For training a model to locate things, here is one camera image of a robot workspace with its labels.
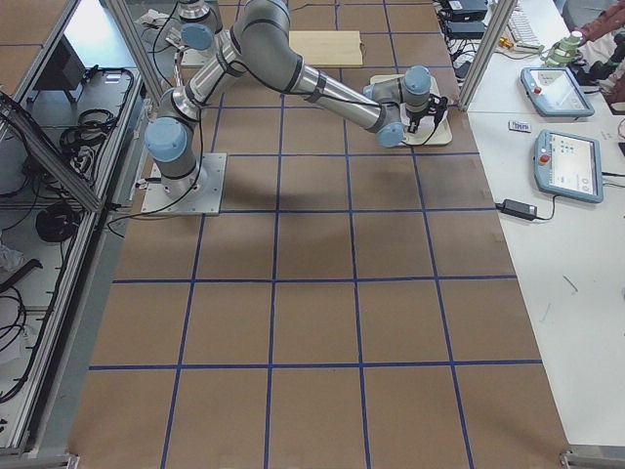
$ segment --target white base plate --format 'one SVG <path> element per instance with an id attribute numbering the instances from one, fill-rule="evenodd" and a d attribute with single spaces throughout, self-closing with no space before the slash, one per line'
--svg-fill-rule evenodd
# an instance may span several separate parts
<path id="1" fill-rule="evenodd" d="M 374 75 L 370 79 L 370 83 L 380 83 L 383 81 L 393 80 L 395 78 L 401 78 L 403 75 Z M 432 86 L 430 87 L 430 93 L 440 96 L 438 91 L 437 81 L 434 77 L 432 77 Z M 410 121 L 408 116 L 406 115 L 405 105 L 401 105 L 401 122 L 404 126 L 408 126 Z M 428 137 L 432 134 L 434 130 L 434 118 L 431 116 L 426 116 L 421 119 L 419 124 L 419 129 L 415 134 L 405 134 L 403 144 L 409 146 L 418 146 L 422 145 Z M 449 128 L 449 122 L 447 122 L 447 116 L 445 116 L 442 122 L 438 125 L 437 130 L 433 134 L 433 136 L 428 140 L 427 145 L 447 145 L 451 142 L 452 135 L 451 129 Z"/>
<path id="2" fill-rule="evenodd" d="M 159 210 L 172 203 L 171 197 L 163 190 L 161 184 L 150 184 L 146 189 L 146 199 L 142 212 L 158 210 L 153 216 L 167 215 L 219 215 L 224 191 L 224 176 L 226 175 L 225 153 L 204 153 L 202 167 L 206 170 L 208 179 L 201 192 L 190 192 L 178 203 L 164 210 Z M 154 164 L 151 178 L 160 178 L 160 171 Z"/>

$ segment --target keyboard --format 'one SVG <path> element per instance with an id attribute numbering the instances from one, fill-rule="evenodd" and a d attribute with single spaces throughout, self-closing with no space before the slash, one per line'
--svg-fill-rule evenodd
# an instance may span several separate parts
<path id="1" fill-rule="evenodd" d="M 542 45 L 531 29 L 527 16 L 520 6 L 515 7 L 510 15 L 506 35 L 515 43 L 513 50 L 524 52 L 542 50 Z"/>

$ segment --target blue tablet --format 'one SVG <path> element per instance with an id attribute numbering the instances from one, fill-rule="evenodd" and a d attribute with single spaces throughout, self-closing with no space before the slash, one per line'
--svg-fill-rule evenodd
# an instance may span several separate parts
<path id="1" fill-rule="evenodd" d="M 599 142 L 543 130 L 536 140 L 534 177 L 541 191 L 601 202 L 604 185 Z"/>
<path id="2" fill-rule="evenodd" d="M 529 100 L 545 117 L 588 117 L 595 109 L 568 68 L 532 68 L 521 71 Z"/>

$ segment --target white table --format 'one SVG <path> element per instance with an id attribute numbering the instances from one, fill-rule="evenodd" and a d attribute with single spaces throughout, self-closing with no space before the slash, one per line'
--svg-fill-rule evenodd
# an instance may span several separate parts
<path id="1" fill-rule="evenodd" d="M 545 44 L 567 34 L 553 2 L 520 3 Z M 519 82 L 531 64 L 539 61 L 493 57 L 469 117 L 494 199 L 534 204 L 548 217 L 551 197 L 536 189 L 531 159 L 540 130 L 599 140 L 603 170 L 625 173 L 621 118 L 594 96 L 596 114 L 585 122 L 548 122 Z M 532 133 L 510 132 L 510 119 L 529 122 Z M 557 199 L 547 223 L 500 220 L 568 441 L 625 447 L 625 190 L 604 191 L 600 204 Z"/>

